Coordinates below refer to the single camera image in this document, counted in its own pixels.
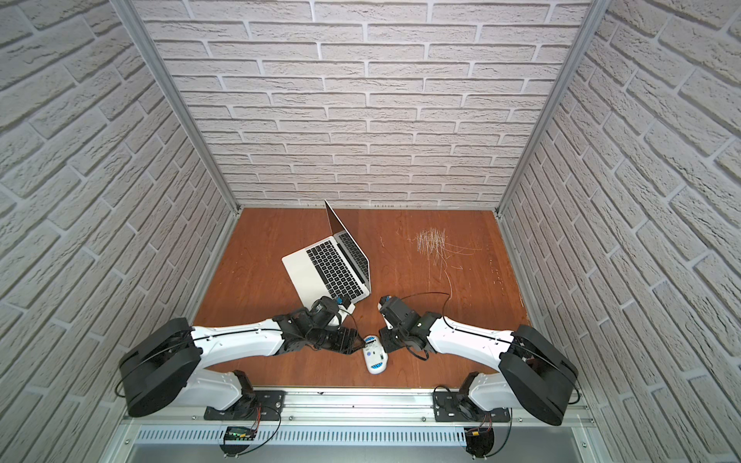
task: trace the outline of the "black cable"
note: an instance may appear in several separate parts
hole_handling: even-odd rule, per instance
[[[569,378],[568,376],[566,376],[566,373],[562,372],[561,369],[558,368],[553,362],[551,362],[550,360],[544,358],[543,356],[539,355],[538,353],[535,353],[532,350],[526,348],[525,346],[521,346],[521,345],[516,344],[514,342],[506,341],[504,339],[493,338],[491,336],[486,336],[485,334],[481,334],[481,333],[472,333],[471,331],[461,330],[460,328],[454,328],[454,327],[452,327],[451,324],[448,323],[448,320],[445,319],[445,306],[448,304],[448,301],[450,301],[451,300],[451,297],[452,297],[450,295],[450,293],[445,293],[443,291],[429,291],[429,292],[426,292],[426,293],[412,294],[411,296],[403,297],[402,300],[407,299],[407,298],[410,298],[412,296],[419,296],[419,295],[422,295],[422,294],[445,294],[447,296],[445,302],[442,303],[442,308],[440,309],[440,315],[441,315],[441,318],[442,318],[443,323],[445,323],[448,326],[448,328],[452,329],[453,331],[458,330],[461,333],[466,333],[466,334],[471,334],[471,335],[479,336],[479,337],[486,338],[486,339],[491,339],[492,341],[506,342],[509,345],[513,345],[515,347],[518,347],[520,349],[523,349],[523,350],[529,352],[533,357],[537,357],[538,359],[543,360],[545,363],[547,363],[548,365],[550,365],[557,372],[561,373],[561,376],[563,376],[564,378],[566,378],[566,381],[568,381],[569,383],[571,383],[571,386],[576,391],[576,400],[573,401],[573,402],[569,402],[568,403],[569,405],[573,405],[573,404],[579,403],[579,401],[582,400],[582,392],[576,386],[576,381],[571,381],[571,378]]]
[[[248,454],[249,452],[254,452],[255,450],[259,449],[259,448],[260,448],[260,447],[262,447],[263,445],[265,445],[265,444],[267,444],[268,442],[270,442],[271,440],[273,440],[273,437],[275,437],[275,436],[276,436],[276,434],[278,433],[278,430],[280,429],[280,425],[281,425],[281,423],[283,422],[283,417],[282,417],[282,416],[280,416],[280,413],[279,413],[279,412],[278,412],[278,410],[276,410],[275,408],[272,408],[272,407],[268,407],[267,405],[262,405],[262,407],[265,407],[265,408],[267,408],[267,409],[269,409],[269,410],[272,410],[273,412],[275,412],[275,413],[276,413],[276,414],[278,415],[278,427],[276,427],[276,430],[275,430],[275,431],[273,431],[273,433],[272,433],[272,434],[270,435],[270,437],[268,437],[268,440],[266,440],[265,442],[261,443],[260,445],[258,445],[258,446],[257,446],[257,447],[255,447],[255,448],[251,448],[251,449],[249,449],[249,450],[245,450],[244,452],[240,452],[240,453],[234,453],[234,454],[231,454],[231,453],[225,453],[224,455],[226,455],[226,456],[233,456],[233,457],[237,457],[237,456],[242,456],[242,455],[247,455],[247,454]]]
[[[514,421],[514,416],[512,416],[512,409],[510,409],[510,425],[507,428],[507,436],[505,437],[505,441],[502,442],[502,446],[500,448],[496,449],[496,452],[489,453],[487,456],[485,456],[484,457],[485,459],[489,458],[490,456],[495,456],[496,454],[502,451],[505,445],[507,445],[507,441],[509,440],[509,435],[512,433],[512,421]]]

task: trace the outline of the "wooden table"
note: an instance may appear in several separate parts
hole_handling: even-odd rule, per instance
[[[453,291],[445,315],[462,323],[497,330],[529,324],[494,215],[489,211],[338,210],[338,216],[370,260],[372,293],[358,303],[361,335],[378,335],[383,295]],[[447,274],[417,250],[417,233],[445,230]],[[281,257],[330,235],[324,209],[246,209],[234,230],[195,325],[247,324],[301,307]],[[440,312],[445,296],[426,295],[407,303],[422,315]],[[352,326],[352,320],[345,324]],[[260,386],[458,387],[471,371],[491,373],[458,356],[431,354],[422,362],[406,350],[389,356],[386,371],[371,375],[361,353],[343,356],[305,348],[282,356],[250,357],[212,369],[246,372]]]

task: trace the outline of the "white brick wall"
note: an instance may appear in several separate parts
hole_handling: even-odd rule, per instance
[[[3,6],[0,44],[0,459],[97,462],[227,209],[105,0]]]
[[[243,205],[467,208],[498,204],[587,4],[136,2]]]
[[[740,7],[614,0],[503,211],[618,462],[741,456]]]

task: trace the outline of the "white mouse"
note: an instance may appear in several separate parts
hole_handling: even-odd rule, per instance
[[[383,350],[381,342],[377,336],[366,336],[364,341],[363,358],[365,359],[365,366],[368,367],[371,375],[383,373],[388,363],[388,356],[386,351]]]

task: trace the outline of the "laptop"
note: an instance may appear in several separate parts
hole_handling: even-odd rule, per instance
[[[325,201],[332,235],[283,258],[304,307],[322,296],[355,304],[371,294],[368,257]]]

